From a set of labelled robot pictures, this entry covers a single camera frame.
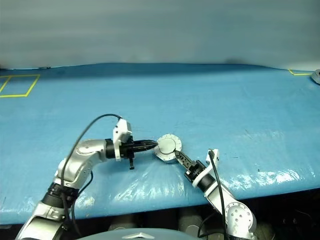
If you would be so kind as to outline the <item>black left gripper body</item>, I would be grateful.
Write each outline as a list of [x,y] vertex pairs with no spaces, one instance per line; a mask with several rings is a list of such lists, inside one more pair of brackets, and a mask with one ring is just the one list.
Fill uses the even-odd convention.
[[134,157],[136,152],[136,144],[133,140],[128,140],[119,147],[120,157],[129,160],[129,169],[134,170]]

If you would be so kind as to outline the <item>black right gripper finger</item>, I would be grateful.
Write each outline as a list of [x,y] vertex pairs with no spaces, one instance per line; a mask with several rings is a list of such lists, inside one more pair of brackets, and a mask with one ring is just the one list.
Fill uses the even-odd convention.
[[175,150],[175,158],[180,164],[193,164],[193,161],[182,151]]
[[192,161],[184,154],[176,154],[175,158],[186,170],[192,166]]

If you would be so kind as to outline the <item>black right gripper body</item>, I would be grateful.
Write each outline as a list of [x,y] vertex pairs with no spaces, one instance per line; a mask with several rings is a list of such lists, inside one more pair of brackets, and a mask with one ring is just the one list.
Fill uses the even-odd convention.
[[191,167],[187,170],[187,172],[184,173],[184,176],[188,179],[189,182],[193,182],[196,177],[205,169],[205,165],[199,161],[196,160],[193,162]]

